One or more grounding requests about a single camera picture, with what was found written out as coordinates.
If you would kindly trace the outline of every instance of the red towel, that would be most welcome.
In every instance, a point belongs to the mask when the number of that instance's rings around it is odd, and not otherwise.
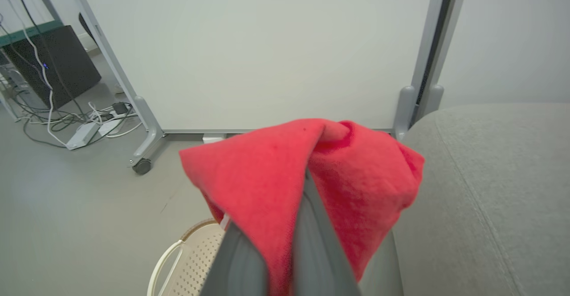
[[[308,166],[357,280],[402,209],[413,202],[423,157],[353,122],[295,120],[180,151],[212,214],[224,213],[257,247],[269,294],[291,282],[291,244]]]

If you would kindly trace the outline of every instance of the basket handle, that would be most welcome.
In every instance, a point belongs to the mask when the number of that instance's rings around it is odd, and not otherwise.
[[[147,296],[154,296],[155,293],[155,286],[156,286],[156,280],[159,277],[159,272],[162,270],[165,261],[167,260],[167,258],[172,254],[172,252],[179,247],[180,245],[182,245],[183,241],[180,239],[178,240],[176,243],[173,243],[164,253],[163,255],[159,258],[159,261],[156,263],[155,265],[155,269],[152,271],[152,275],[151,275],[151,280],[148,283],[148,290],[147,290]]]

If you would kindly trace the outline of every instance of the whiteboard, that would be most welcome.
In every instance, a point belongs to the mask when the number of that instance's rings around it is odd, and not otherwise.
[[[87,0],[163,130],[392,128],[430,0]]]
[[[570,0],[464,0],[440,108],[570,101]]]

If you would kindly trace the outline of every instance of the whiteboard stand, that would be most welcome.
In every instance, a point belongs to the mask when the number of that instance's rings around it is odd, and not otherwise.
[[[434,34],[436,32],[436,25],[438,24],[438,18],[440,17],[440,8],[442,6],[443,0],[429,0],[427,15],[425,19],[425,24],[423,27],[423,33],[420,40],[419,52],[417,54],[417,60],[415,63],[415,68],[413,71],[413,76],[410,85],[406,85],[399,92],[399,99],[397,100],[397,109],[395,110],[395,119],[393,120],[393,127],[389,130],[382,129],[383,131],[391,133],[395,138],[401,139],[407,129],[411,125],[413,119],[413,113],[417,108],[416,101],[419,97],[419,91],[423,84],[425,84],[424,74],[426,73],[426,66],[428,65],[428,59],[430,57],[430,50],[432,49],[432,44],[434,42]],[[147,138],[143,141],[141,146],[134,152],[132,158],[128,160],[128,166],[133,167],[137,174],[144,174],[150,170],[150,156],[160,152],[158,148],[161,148],[163,144],[162,139],[169,133],[174,134],[238,134],[243,132],[248,132],[250,130],[239,130],[239,129],[215,129],[215,130],[175,130],[167,129],[166,132],[163,130],[159,124],[159,121],[155,118],[155,115],[147,105],[145,99],[137,95],[134,91],[133,86],[126,77],[125,72],[119,64],[108,40],[106,39],[102,30],[98,25],[98,21],[95,18],[94,12],[90,8],[87,0],[76,0],[79,5],[80,11],[84,16],[87,26],[90,28],[91,32],[94,33],[94,38],[97,41],[103,55],[108,60],[113,73],[116,75],[118,82],[124,91],[128,99],[134,105],[134,109],[138,112],[142,123],[147,129]]]

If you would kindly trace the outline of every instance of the beige plastic basket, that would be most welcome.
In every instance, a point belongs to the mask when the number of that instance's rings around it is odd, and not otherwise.
[[[189,229],[160,257],[148,284],[147,296],[155,296],[157,278],[165,262],[178,251],[174,265],[158,296],[198,296],[225,231],[215,219],[207,219]]]

